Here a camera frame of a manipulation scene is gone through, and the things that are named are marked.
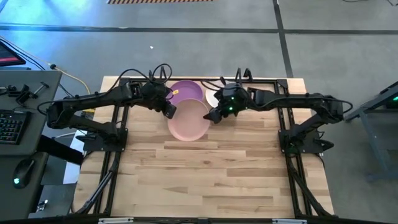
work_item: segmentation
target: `black desk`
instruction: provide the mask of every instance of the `black desk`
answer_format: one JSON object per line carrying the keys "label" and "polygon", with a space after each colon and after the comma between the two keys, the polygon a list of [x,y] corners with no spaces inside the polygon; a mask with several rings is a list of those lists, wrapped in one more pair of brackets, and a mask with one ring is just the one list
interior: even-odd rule
{"label": "black desk", "polygon": [[[25,103],[29,108],[36,109],[38,104],[54,99],[61,75],[62,73],[57,71],[0,70],[0,86],[13,85],[20,90],[25,84],[29,86],[30,91],[35,91],[41,86],[40,82],[45,82],[50,88],[40,91],[37,99],[28,99]],[[18,106],[14,97],[8,97],[7,95],[0,96],[0,109],[12,110]],[[18,146],[0,145],[0,156],[31,155],[36,150],[45,124],[45,116],[34,110],[28,111],[32,112],[32,116],[30,117],[28,127],[25,130],[21,142]]]}
{"label": "black desk", "polygon": [[[37,99],[26,101],[26,106],[36,109],[39,103],[53,100],[61,75],[60,72],[54,71],[5,70],[0,71],[0,86],[14,85],[21,89],[23,84],[26,84],[30,90],[35,91],[41,86],[40,82],[45,82],[50,88],[42,90]],[[12,110],[18,106],[15,98],[0,96],[1,109]],[[12,175],[16,165],[35,152],[45,124],[45,116],[37,111],[29,111],[32,112],[32,116],[21,143],[18,146],[0,144],[0,221],[27,218],[37,205],[42,190],[40,183],[49,158],[45,152],[37,152],[33,157],[35,166],[29,185],[24,189],[15,189],[12,186]]]}

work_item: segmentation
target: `purple plate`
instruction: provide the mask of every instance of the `purple plate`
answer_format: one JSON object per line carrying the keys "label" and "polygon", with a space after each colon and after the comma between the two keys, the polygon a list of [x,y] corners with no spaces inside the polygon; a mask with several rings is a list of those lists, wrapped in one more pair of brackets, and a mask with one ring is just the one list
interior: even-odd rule
{"label": "purple plate", "polygon": [[[178,93],[174,94],[173,98],[170,100],[173,105],[186,99],[195,99],[199,101],[203,99],[203,90],[200,85],[191,80],[181,80],[174,83],[170,88],[173,91],[178,90]],[[173,93],[170,93],[167,98],[171,98],[172,95]]]}

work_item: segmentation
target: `computer mouse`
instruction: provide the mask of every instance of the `computer mouse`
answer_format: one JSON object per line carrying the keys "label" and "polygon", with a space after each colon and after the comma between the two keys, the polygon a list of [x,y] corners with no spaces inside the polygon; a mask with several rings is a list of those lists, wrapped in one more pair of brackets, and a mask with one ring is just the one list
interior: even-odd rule
{"label": "computer mouse", "polygon": [[12,184],[16,189],[23,189],[29,184],[34,164],[33,159],[23,159],[18,163],[12,176]]}

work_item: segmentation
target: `keyboard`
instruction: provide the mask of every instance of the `keyboard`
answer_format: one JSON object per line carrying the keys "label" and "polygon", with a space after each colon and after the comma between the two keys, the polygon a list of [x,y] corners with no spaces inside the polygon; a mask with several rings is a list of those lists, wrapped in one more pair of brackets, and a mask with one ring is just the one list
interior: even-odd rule
{"label": "keyboard", "polygon": [[0,144],[18,145],[31,112],[0,110]]}

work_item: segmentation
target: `warning stripe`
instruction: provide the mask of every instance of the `warning stripe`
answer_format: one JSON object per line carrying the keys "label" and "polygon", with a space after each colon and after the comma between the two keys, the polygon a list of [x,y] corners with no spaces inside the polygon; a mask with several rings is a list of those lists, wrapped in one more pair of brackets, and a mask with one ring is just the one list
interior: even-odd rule
{"label": "warning stripe", "polygon": [[213,0],[108,0],[108,4],[210,2]]}

